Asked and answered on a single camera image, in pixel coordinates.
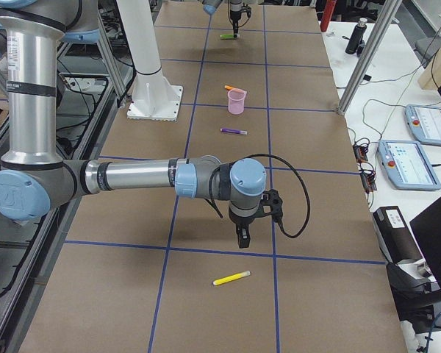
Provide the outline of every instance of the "table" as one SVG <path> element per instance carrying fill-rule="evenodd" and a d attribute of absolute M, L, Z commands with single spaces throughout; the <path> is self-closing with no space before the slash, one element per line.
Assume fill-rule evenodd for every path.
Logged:
<path fill-rule="evenodd" d="M 357 64 L 358 57 L 356 55 L 348 55 L 345 53 L 347 40 L 342 38 L 343 35 L 349 37 L 353 32 L 355 24 L 332 22 L 329 25 L 327 33 L 323 34 L 323 40 L 330 59 L 330 65 L 334 73 L 334 79 L 337 87 L 346 86 L 351 73 Z M 365 33 L 365 40 L 369 37 L 373 28 L 372 24 L 368 24 Z M 379 50 L 369 67 L 367 74 L 372 76 L 372 81 L 380 81 L 386 79 L 396 79 L 405 74 L 412 73 L 415 69 L 415 75 L 408 75 L 394 82 L 369 83 L 361 85 L 358 89 L 350 108 L 345 114 L 347 124 L 356 132 L 356 139 L 370 138 L 371 141 L 377 141 L 379 135 L 372 129 L 366 127 L 362 123 L 362 108 L 369 99 L 378 99 L 388 104 L 397 104 L 400 95 L 402 95 L 399 104 L 435 104 L 441 107 L 441 97 L 436 91 L 421 90 L 417 83 L 418 77 L 423 72 L 423 68 L 419 67 L 415 53 L 408 44 L 398 25 L 392 24 L 384 36 Z M 338 89 L 338 93 L 343 93 L 343 89 Z M 382 131 L 387 119 L 390 117 L 388 127 L 383 134 L 384 139 L 390 140 L 414 140 L 405 119 L 404 109 L 396 107 L 387 107 L 377 102 L 371 102 L 365 109 L 365 120 L 371 126 Z M 351 141 L 355 137 L 350 132 Z M 373 212 L 381 206 L 399 206 L 407 223 L 416 215 L 426 209 L 432 202 L 441 196 L 441 190 L 434 192 L 421 191 L 405 191 L 396 190 L 390 183 L 385 174 L 383 167 L 376 163 L 377 144 L 370 145 L 368 158 L 376 166 L 377 191 L 374 193 L 374 200 L 370 211 Z M 441 147 L 424 146 L 431 163 L 441 163 Z M 441 167 L 435 168 L 438 178 L 441 181 Z M 415 265 L 404 266 L 405 269 L 413 275 L 416 275 Z M 424 335 L 419 335 L 420 342 L 425 342 Z M 441 352 L 441 332 L 436 332 L 434 342 L 431 343 L 432 352 Z"/>
<path fill-rule="evenodd" d="M 240 39 L 220 41 L 225 14 L 163 5 L 157 41 L 164 75 L 184 85 L 178 121 L 122 110 L 101 159 L 280 154 L 309 188 L 306 233 L 290 240 L 257 220 L 251 247 L 238 249 L 233 224 L 203 200 L 169 189 L 88 196 L 21 352 L 405 352 L 315 11 L 253 6 Z M 227 113 L 225 84 L 248 91 L 242 115 Z M 297 179 L 263 163 L 295 229 L 305 213 Z"/>

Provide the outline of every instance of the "red object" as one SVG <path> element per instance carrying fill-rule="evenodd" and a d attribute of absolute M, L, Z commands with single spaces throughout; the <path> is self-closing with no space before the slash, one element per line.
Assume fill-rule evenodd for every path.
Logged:
<path fill-rule="evenodd" d="M 337 0 L 327 0 L 325 10 L 323 11 L 322 15 L 322 21 L 320 22 L 320 30 L 322 32 L 326 32 L 326 29 L 329 28 L 331 16 L 333 15 L 333 10 L 335 9 L 336 4 Z"/>

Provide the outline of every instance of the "label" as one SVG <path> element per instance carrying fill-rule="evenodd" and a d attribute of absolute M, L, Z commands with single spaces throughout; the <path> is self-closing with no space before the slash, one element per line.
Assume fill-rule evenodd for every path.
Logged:
<path fill-rule="evenodd" d="M 8 70 L 20 69 L 19 42 L 18 37 L 7 37 Z"/>
<path fill-rule="evenodd" d="M 405 228 L 404 221 L 398 214 L 397 210 L 386 210 L 387 218 L 390 221 L 392 228 Z"/>

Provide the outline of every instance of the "pink cup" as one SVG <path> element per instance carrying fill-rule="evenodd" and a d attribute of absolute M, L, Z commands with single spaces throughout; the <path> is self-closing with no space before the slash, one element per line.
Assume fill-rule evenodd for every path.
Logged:
<path fill-rule="evenodd" d="M 227 92 L 227 97 L 229 97 L 229 112 L 231 114 L 243 113 L 246 95 L 247 92 L 245 90 L 239 90 L 238 88 Z"/>

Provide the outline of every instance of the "yellow pen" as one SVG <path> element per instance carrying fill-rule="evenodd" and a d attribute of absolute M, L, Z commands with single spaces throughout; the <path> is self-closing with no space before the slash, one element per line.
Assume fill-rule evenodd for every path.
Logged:
<path fill-rule="evenodd" d="M 248 277 L 250 275 L 251 275 L 250 271 L 240 272 L 239 274 L 232 274 L 231 276 L 217 279 L 217 280 L 213 281 L 212 284 L 213 285 L 223 285 L 224 283 L 235 281 L 236 279 Z"/>

